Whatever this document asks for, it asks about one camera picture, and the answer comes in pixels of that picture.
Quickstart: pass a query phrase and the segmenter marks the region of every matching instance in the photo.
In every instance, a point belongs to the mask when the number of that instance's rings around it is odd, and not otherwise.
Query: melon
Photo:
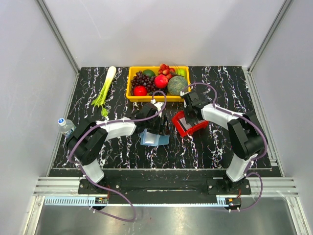
[[[182,76],[175,76],[171,80],[169,80],[167,84],[167,90],[172,95],[179,95],[180,91],[188,86],[187,81]]]

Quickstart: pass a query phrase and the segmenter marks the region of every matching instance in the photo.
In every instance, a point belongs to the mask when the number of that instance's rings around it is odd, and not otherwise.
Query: green apple
[[[186,76],[186,72],[183,69],[177,69],[176,70],[176,74],[179,75],[179,76],[182,76],[182,77]]]

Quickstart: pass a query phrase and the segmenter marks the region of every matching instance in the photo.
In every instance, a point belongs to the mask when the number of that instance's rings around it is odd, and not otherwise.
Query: white wall
[[[284,172],[313,226],[313,2],[294,1],[252,74]]]
[[[45,176],[75,74],[34,0],[0,0],[0,234]]]
[[[283,0],[45,0],[80,67],[249,66]]]

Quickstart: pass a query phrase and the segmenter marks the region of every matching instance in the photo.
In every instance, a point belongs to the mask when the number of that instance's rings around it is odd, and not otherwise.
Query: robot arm
[[[264,148],[264,143],[260,134],[251,125],[235,117],[234,114],[244,116],[263,132],[256,114],[253,112],[235,113],[221,107],[217,109],[213,104],[202,101],[195,91],[181,94],[181,97],[184,98],[183,110],[187,123],[207,120],[229,131],[234,156],[226,170],[226,175],[230,183],[243,179],[249,162]]]
[[[104,173],[98,163],[99,152],[105,141],[120,137],[130,136],[133,133],[141,133],[145,128],[150,128],[151,132],[157,134],[167,133],[167,123],[163,121],[167,117],[155,117],[153,119],[143,122],[133,122],[133,119],[143,119],[154,115],[160,107],[151,103],[146,103],[143,108],[130,118],[122,118],[120,120],[112,121],[107,125],[96,128],[92,131],[86,139],[76,149],[74,156],[80,162],[86,175],[95,183],[99,183],[104,179]],[[67,139],[66,147],[69,151],[72,151],[78,140],[93,126],[104,123],[105,121],[91,121],[88,118],[81,120],[79,126],[73,134]]]

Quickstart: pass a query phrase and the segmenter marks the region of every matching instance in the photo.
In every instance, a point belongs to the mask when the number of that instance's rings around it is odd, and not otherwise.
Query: yellow tray
[[[185,70],[187,84],[190,85],[189,68],[187,66],[174,66],[172,68],[175,68],[175,70],[177,68]],[[139,71],[152,70],[157,76],[157,72],[159,69],[160,69],[159,66],[130,67],[129,68],[129,74],[128,74],[128,81],[127,81],[127,90],[126,90],[127,99],[129,99],[131,102],[150,102],[150,100],[152,99],[152,96],[150,96],[150,95],[146,95],[146,96],[131,95],[131,81],[133,80],[136,73]],[[154,99],[156,101],[159,101],[159,102],[162,102],[165,100],[164,96],[162,96],[162,95],[155,95]],[[168,102],[183,102],[184,101],[184,99],[182,99],[179,95],[170,95],[169,94],[166,96],[166,99]]]

